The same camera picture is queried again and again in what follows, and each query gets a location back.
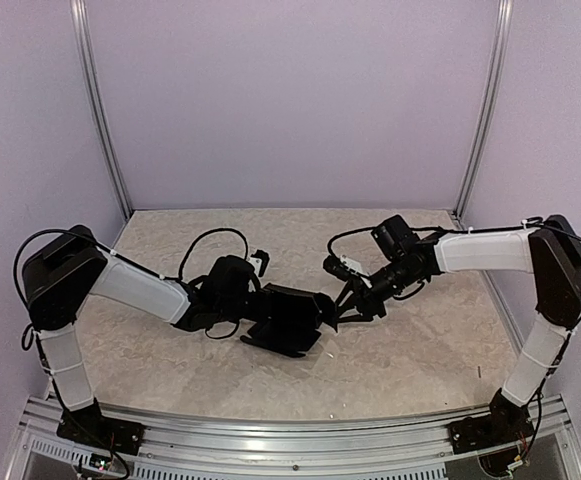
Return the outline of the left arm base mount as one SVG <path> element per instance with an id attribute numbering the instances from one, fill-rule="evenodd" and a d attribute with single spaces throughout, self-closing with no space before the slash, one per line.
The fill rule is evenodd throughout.
<path id="1" fill-rule="evenodd" d="M 144 433 L 141 423 L 105 416 L 97 400 L 76 411 L 64 409 L 56 431 L 59 438 L 128 455 L 138 454 Z"/>

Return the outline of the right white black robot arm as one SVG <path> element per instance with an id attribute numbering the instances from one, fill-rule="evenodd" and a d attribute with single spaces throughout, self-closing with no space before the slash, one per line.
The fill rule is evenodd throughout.
<path id="1" fill-rule="evenodd" d="M 405 300 L 435 276 L 463 271 L 519 271 L 533 276 L 535 320 L 501 389 L 496 409 L 483 419 L 481 433 L 505 442 L 521 424 L 519 412 L 538 396 L 558 368 L 581 322 L 581 236 L 559 214 L 531 217 L 518 226 L 450 230 L 412 227 L 395 215 L 367 228 L 387 265 L 367 273 L 355 261 L 330 251 L 326 272 L 343 281 L 336 300 L 339 321 L 369 322 L 386 314 L 388 299 Z"/>

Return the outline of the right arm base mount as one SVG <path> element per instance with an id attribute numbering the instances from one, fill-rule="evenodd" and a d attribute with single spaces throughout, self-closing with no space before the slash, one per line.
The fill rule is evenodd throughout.
<path id="1" fill-rule="evenodd" d="M 454 454 L 487 449 L 534 434 L 527 405 L 517 406 L 499 389 L 482 416 L 468 416 L 447 426 Z"/>

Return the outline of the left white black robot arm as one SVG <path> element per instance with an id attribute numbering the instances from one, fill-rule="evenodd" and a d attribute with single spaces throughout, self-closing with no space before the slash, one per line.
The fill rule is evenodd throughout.
<path id="1" fill-rule="evenodd" d="M 190 282 L 159 274 L 101 244 L 84 225 L 50 229 L 52 241 L 25 258 L 17 252 L 13 280 L 35 333 L 44 369 L 72 430 L 91 445 L 110 434 L 96 403 L 75 323 L 86 299 L 99 296 L 148 313 L 186 332 L 237 324 L 260 290 L 269 257 L 258 250 L 217 259 L 211 271 Z"/>

